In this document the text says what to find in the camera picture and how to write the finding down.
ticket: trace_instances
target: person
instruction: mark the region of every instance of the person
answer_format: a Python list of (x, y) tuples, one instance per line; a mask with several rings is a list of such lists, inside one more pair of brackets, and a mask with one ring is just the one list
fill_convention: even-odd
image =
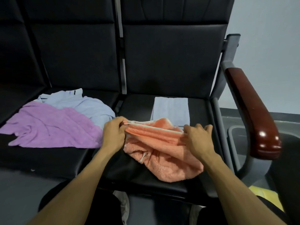
[[(107, 122), (103, 129), (103, 145), (92, 161), (72, 181), (63, 187), (49, 191), (50, 197), (43, 199), (39, 213), (28, 222), (29, 225), (83, 225), (123, 224), (118, 198), (110, 192), (97, 189), (98, 182), (110, 158), (122, 148), (125, 140), (124, 117)], [(212, 125), (203, 128), (184, 126), (186, 145), (199, 159), (212, 178), (219, 198), (219, 204), (198, 210), (190, 224), (285, 224), (258, 197), (256, 197), (226, 166), (215, 153), (212, 142)]]

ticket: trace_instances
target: glossy armrest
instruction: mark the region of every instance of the glossy armrest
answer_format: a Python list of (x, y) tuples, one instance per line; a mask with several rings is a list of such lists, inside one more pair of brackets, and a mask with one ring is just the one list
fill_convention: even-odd
[(260, 97), (240, 68), (224, 71), (247, 131), (250, 156), (274, 160), (281, 152), (278, 129)]

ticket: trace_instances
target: person's left hand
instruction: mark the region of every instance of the person's left hand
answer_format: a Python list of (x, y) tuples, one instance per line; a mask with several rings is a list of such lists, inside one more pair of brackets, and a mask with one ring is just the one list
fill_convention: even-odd
[(102, 149), (107, 150), (111, 155), (119, 151), (125, 140), (126, 125), (120, 124), (122, 121), (128, 121), (125, 117), (116, 117), (115, 119), (107, 122), (103, 128), (103, 143)]

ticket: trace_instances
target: chair backrest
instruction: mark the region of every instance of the chair backrest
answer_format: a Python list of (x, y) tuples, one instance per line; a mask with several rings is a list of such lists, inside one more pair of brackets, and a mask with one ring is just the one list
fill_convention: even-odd
[(22, 0), (53, 87), (120, 91), (114, 0)]
[(0, 0), (0, 83), (45, 85), (16, 0)]
[(121, 0), (129, 93), (208, 98), (234, 0)]

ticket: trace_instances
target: white shoe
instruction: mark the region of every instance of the white shoe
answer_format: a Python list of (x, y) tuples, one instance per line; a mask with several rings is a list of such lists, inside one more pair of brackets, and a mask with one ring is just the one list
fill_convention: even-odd
[(115, 195), (121, 203), (122, 222), (124, 225), (127, 225), (126, 222), (129, 216), (129, 198), (127, 193), (115, 190), (112, 194)]
[(197, 219), (199, 212), (202, 208), (205, 208), (205, 206), (200, 205), (192, 205), (190, 208), (190, 225), (197, 225)]

